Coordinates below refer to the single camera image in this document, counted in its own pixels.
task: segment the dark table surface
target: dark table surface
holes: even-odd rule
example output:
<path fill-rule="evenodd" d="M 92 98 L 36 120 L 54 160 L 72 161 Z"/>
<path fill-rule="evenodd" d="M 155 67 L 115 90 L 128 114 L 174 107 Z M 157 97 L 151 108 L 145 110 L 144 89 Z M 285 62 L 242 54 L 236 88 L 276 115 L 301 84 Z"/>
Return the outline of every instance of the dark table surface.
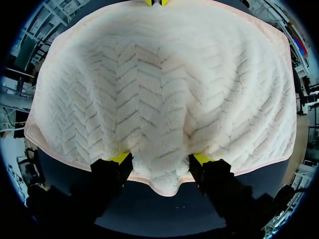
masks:
<path fill-rule="evenodd" d="M 70 21 L 67 28 L 93 11 L 121 0 L 91 0 Z M 249 13 L 239 0 L 219 0 Z M 75 183 L 87 182 L 90 173 L 63 164 L 39 150 L 42 166 L 48 185 L 54 185 L 68 193 Z M 245 185 L 253 187 L 253 196 L 264 193 L 272 196 L 282 185 L 288 160 L 272 164 L 237 178 Z M 175 237 L 207 232 L 222 228 L 225 221 L 217 215 L 210 201 L 203 197 L 195 183 L 184 183 L 174 197 L 162 197 L 148 185 L 128 181 L 113 204 L 97 225 L 114 231 L 149 237 Z"/>

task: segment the wooden floor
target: wooden floor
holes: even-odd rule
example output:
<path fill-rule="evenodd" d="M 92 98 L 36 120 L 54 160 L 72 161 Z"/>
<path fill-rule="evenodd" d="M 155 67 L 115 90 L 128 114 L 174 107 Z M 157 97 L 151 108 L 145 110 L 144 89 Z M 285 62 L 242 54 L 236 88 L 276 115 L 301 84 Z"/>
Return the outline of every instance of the wooden floor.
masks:
<path fill-rule="evenodd" d="M 296 142 L 293 154 L 289 159 L 289 165 L 284 176 L 283 184 L 290 184 L 294 172 L 299 167 L 299 164 L 304 161 L 308 142 L 308 126 L 308 116 L 297 116 Z"/>

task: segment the fluffy towel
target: fluffy towel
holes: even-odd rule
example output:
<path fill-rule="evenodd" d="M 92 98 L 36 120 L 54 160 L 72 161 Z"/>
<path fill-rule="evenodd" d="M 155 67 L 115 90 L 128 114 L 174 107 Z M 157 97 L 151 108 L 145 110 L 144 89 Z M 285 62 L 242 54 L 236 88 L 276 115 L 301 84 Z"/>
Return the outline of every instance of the fluffy towel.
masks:
<path fill-rule="evenodd" d="M 285 160 L 296 135 L 288 41 L 211 0 L 102 8 L 53 42 L 25 135 L 85 170 L 130 151 L 130 179 L 164 196 L 193 181 L 191 153 L 237 175 Z"/>

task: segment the cable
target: cable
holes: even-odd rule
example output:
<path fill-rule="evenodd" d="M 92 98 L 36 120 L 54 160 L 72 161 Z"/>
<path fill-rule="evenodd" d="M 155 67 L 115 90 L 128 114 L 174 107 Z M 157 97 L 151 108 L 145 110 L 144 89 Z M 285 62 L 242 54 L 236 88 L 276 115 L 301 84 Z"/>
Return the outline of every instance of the cable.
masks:
<path fill-rule="evenodd" d="M 22 128 L 7 128 L 7 129 L 0 130 L 0 133 L 6 132 L 6 131 L 17 131 L 17 130 L 22 130 L 22 129 L 24 129 L 24 127 L 22 127 Z"/>
<path fill-rule="evenodd" d="M 26 89 L 25 92 L 23 92 L 23 93 L 25 94 L 27 91 L 32 90 L 35 86 L 36 86 L 36 85 L 30 87 L 29 89 Z"/>
<path fill-rule="evenodd" d="M 8 111 L 6 111 L 5 107 L 3 107 L 3 109 L 4 109 L 5 113 L 6 113 L 6 116 L 8 117 L 9 123 L 10 123 L 13 127 L 15 127 L 15 125 L 13 125 L 12 122 L 11 122 L 11 120 L 10 120 Z"/>
<path fill-rule="evenodd" d="M 11 120 L 10 120 L 9 114 L 8 114 L 8 111 L 6 111 L 5 107 L 3 107 L 3 109 L 4 109 L 5 113 L 6 113 L 6 116 L 8 117 L 9 123 L 10 123 L 13 127 L 15 127 L 15 125 L 13 125 L 13 124 L 11 123 Z"/>
<path fill-rule="evenodd" d="M 258 8 L 258 9 L 256 9 L 256 11 L 255 11 L 255 13 L 254 13 L 254 15 L 256 14 L 256 12 L 258 11 L 258 10 L 260 10 L 265 4 L 267 4 L 266 2 L 264 2 L 261 6 L 260 6 L 260 8 Z"/>
<path fill-rule="evenodd" d="M 256 9 L 255 12 L 254 12 L 254 15 L 256 15 L 256 12 L 259 11 L 265 4 L 267 4 L 267 2 L 264 2 L 260 8 Z M 269 6 L 268 8 L 266 8 L 267 10 L 267 17 L 269 17 L 269 9 L 272 8 L 271 6 Z M 277 21 L 282 21 L 282 22 L 285 22 L 283 19 L 279 19 L 279 20 L 271 20 L 271 22 L 277 22 Z"/>
<path fill-rule="evenodd" d="M 8 124 L 9 122 L 0 122 L 2 124 Z M 26 121 L 23 121 L 23 122 L 14 122 L 14 123 L 26 123 Z"/>

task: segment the white towel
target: white towel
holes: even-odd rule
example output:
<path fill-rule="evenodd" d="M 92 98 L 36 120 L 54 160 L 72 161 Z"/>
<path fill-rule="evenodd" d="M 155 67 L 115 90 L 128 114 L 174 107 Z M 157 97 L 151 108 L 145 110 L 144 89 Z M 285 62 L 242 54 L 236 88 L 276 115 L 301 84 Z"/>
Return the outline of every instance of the white towel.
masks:
<path fill-rule="evenodd" d="M 289 158 L 296 101 L 286 37 L 211 0 L 104 7 L 58 36 L 25 136 L 90 170 L 134 155 L 130 179 L 164 196 L 192 181 L 187 155 L 247 173 Z"/>

